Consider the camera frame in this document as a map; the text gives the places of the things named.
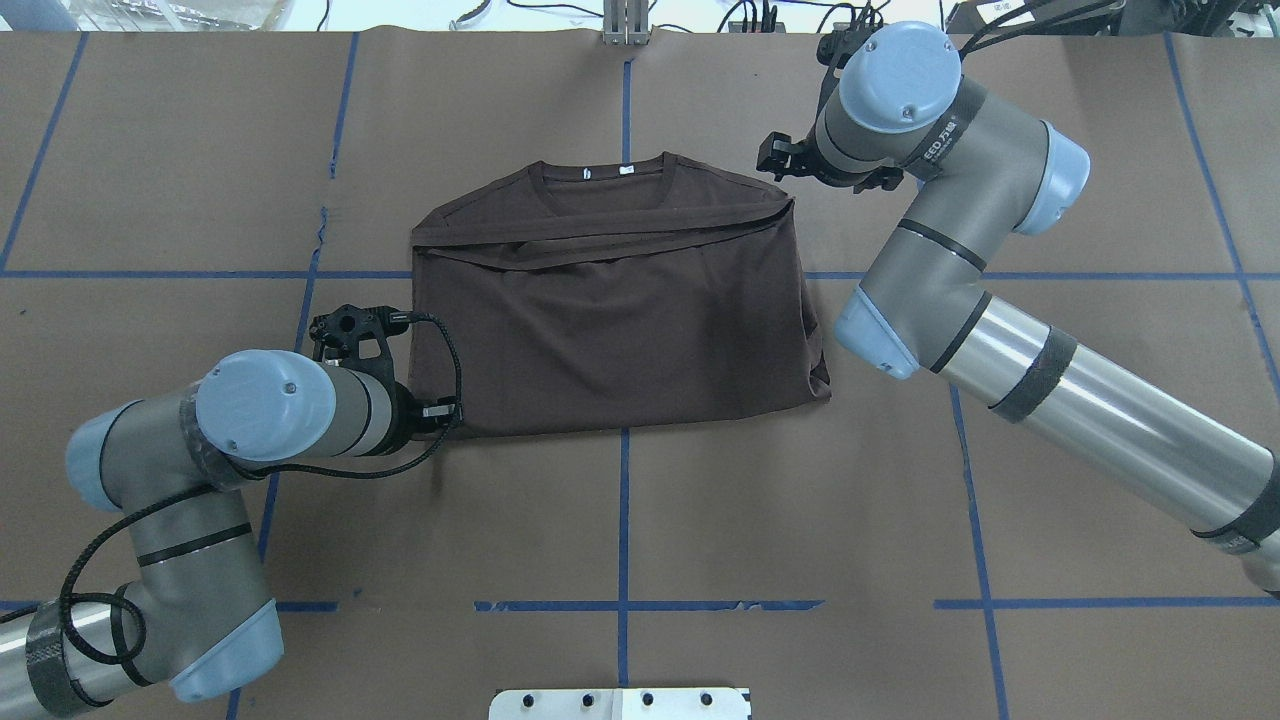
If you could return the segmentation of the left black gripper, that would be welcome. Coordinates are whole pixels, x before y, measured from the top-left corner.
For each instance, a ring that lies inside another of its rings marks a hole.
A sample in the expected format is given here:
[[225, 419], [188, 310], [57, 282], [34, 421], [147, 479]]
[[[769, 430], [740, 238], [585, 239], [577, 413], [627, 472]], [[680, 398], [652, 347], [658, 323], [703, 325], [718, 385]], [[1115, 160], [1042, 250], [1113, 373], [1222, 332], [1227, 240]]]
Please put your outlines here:
[[396, 386], [392, 407], [387, 446], [404, 446], [411, 439], [421, 439], [439, 432], [442, 423], [460, 416], [460, 404], [456, 400], [422, 401], [406, 386]]

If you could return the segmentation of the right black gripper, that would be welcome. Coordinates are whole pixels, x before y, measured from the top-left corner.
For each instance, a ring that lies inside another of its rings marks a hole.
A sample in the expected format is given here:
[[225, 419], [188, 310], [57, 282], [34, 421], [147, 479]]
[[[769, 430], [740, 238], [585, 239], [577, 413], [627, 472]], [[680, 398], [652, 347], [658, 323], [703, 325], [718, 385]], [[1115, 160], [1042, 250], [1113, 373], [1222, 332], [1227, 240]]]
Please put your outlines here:
[[797, 142], [790, 135], [769, 132], [756, 152], [756, 172], [772, 176], [774, 182], [812, 176], [823, 184], [854, 193], [893, 191], [901, 184], [900, 168], [846, 156], [818, 129]]

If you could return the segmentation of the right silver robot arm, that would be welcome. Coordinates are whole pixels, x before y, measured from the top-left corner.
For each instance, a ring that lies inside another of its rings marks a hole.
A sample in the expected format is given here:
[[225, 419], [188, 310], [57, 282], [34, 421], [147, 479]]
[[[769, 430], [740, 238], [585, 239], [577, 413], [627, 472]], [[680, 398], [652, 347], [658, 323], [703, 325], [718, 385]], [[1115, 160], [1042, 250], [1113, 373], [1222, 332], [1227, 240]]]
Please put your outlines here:
[[860, 192], [914, 184], [835, 320], [895, 379], [924, 372], [1005, 425], [1116, 478], [1277, 598], [1277, 447], [1253, 439], [998, 291], [1015, 238], [1050, 233], [1089, 152], [974, 77], [974, 41], [919, 20], [818, 38], [806, 132], [768, 135], [756, 168]]

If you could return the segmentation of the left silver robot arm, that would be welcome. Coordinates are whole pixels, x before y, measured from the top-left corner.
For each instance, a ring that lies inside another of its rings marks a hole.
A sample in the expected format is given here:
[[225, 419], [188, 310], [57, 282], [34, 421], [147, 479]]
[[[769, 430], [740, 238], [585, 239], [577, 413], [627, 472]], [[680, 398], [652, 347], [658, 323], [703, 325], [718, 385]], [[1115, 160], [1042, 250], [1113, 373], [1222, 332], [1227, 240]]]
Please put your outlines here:
[[204, 702], [269, 673], [284, 646], [242, 489], [461, 419], [461, 393], [424, 406], [369, 370], [251, 348], [84, 423], [68, 479], [120, 519], [54, 598], [3, 619], [3, 716], [72, 719], [157, 684]]

